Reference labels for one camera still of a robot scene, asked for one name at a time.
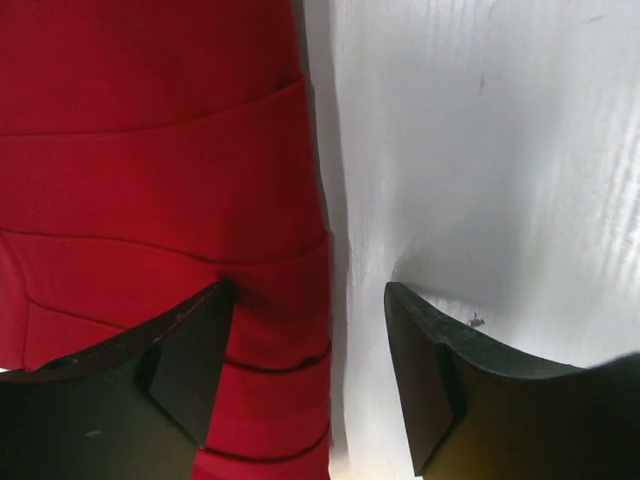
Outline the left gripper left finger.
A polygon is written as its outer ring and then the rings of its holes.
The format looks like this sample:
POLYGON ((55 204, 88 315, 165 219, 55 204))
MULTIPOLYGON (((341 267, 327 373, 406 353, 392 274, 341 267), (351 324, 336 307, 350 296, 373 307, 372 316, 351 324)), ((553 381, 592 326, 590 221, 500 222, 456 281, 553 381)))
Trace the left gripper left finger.
POLYGON ((236 290, 215 283, 113 338, 1 376, 1 475, 187 479, 207 439, 236 290))

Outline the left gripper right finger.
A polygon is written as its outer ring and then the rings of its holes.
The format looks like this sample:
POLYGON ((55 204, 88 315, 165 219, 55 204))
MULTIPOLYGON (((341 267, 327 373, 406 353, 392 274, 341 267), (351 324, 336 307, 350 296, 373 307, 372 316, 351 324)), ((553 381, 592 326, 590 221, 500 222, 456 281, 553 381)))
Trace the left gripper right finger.
POLYGON ((384 293, 414 473, 421 479, 635 479, 639 357, 590 368, 546 360, 384 293))

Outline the red skirt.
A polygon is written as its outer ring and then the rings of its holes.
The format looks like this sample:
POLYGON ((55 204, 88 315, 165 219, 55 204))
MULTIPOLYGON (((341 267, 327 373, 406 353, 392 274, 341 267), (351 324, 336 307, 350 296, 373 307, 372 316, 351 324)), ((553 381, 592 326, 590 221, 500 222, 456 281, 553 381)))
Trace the red skirt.
POLYGON ((196 479, 329 475, 329 236, 287 1, 1 5, 1 364, 238 288, 196 479))

